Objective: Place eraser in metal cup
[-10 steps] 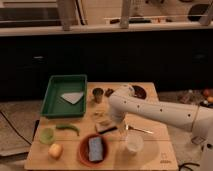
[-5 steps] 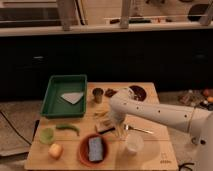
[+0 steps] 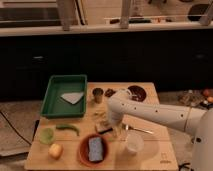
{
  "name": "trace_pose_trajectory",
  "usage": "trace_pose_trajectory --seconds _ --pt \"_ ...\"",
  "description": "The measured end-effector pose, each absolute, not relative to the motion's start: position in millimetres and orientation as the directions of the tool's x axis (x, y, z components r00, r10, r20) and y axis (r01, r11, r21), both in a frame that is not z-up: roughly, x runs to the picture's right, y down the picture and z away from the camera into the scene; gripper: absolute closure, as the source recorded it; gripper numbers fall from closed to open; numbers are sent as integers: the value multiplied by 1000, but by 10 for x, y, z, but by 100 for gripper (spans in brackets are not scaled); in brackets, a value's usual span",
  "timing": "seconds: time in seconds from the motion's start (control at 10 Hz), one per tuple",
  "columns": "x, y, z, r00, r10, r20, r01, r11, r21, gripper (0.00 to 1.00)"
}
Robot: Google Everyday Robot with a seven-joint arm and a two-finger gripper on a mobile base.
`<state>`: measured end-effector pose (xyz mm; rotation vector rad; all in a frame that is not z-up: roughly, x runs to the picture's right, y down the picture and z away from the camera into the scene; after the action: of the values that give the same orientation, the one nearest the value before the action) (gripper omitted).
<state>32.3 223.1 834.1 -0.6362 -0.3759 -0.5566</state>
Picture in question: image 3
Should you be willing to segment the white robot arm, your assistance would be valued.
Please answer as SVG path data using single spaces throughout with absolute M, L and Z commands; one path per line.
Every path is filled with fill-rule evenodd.
M 117 125 L 125 114 L 185 132 L 194 137 L 190 171 L 213 171 L 213 108 L 146 104 L 120 89 L 107 100 L 108 120 Z

